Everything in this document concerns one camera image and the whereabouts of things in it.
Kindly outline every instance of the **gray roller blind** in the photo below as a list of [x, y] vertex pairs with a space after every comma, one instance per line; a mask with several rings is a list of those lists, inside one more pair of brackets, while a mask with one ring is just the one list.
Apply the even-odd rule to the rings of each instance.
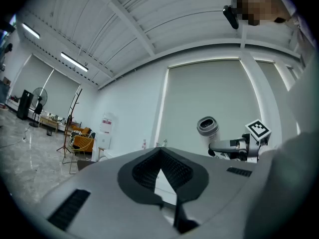
[[54, 70], [45, 85], [48, 100], [43, 109], [49, 113], [66, 118], [78, 87], [79, 84], [77, 82]]
[[33, 92], [36, 88], [43, 88], [53, 68], [31, 56], [20, 72], [11, 95], [21, 97], [24, 90]]
[[260, 119], [252, 84], [239, 61], [214, 61], [169, 70], [159, 142], [168, 147], [207, 154], [197, 122], [214, 117], [220, 139], [235, 139], [245, 125]]
[[281, 122], [283, 142], [297, 135], [296, 120], [287, 104], [288, 90], [277, 68], [272, 63], [258, 62], [274, 93]]

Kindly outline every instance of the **black headphone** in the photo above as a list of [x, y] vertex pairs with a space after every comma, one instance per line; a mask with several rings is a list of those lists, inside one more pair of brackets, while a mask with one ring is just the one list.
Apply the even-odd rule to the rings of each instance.
[[227, 18], [228, 22], [231, 24], [231, 26], [234, 29], [238, 29], [239, 23], [238, 23], [238, 18], [237, 14], [234, 11], [233, 7], [231, 5], [225, 5], [223, 8], [223, 14]]

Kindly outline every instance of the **power cord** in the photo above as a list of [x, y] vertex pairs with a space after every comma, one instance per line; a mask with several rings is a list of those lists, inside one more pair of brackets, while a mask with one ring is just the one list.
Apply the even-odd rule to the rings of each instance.
[[[26, 139], [26, 134], [25, 134], [25, 133], [29, 130], [29, 128], [30, 128], [30, 126], [26, 129], [26, 131], [24, 131], [24, 138], [23, 138], [23, 140], [25, 140], [25, 139]], [[12, 145], [18, 144], [19, 142], [21, 142], [21, 140], [20, 140], [20, 141], [18, 141], [18, 142], [16, 142], [16, 143], [8, 144], [8, 145], [5, 145], [5, 146], [0, 146], [0, 148], [9, 147], [9, 146], [12, 146]]]

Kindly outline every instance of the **pedestal fan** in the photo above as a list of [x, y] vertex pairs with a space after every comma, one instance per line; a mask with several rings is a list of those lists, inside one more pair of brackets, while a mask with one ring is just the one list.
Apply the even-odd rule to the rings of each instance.
[[32, 105], [35, 108], [33, 114], [34, 114], [34, 120], [33, 122], [30, 122], [29, 125], [33, 127], [38, 127], [39, 125], [39, 117], [42, 112], [43, 106], [46, 104], [46, 101], [48, 100], [48, 94], [44, 88], [37, 88], [33, 91], [33, 98], [32, 98]]

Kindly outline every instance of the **floor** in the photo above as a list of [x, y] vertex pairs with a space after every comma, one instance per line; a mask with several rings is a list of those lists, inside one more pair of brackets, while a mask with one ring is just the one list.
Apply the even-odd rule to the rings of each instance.
[[[16, 113], [1, 112], [0, 175], [14, 198], [32, 206], [72, 176], [70, 164], [62, 164], [63, 150], [56, 151], [63, 145], [64, 135], [52, 132], [52, 136], [47, 136], [45, 127], [29, 127], [30, 121], [20, 120]], [[71, 172], [77, 172], [76, 163], [72, 164]]]

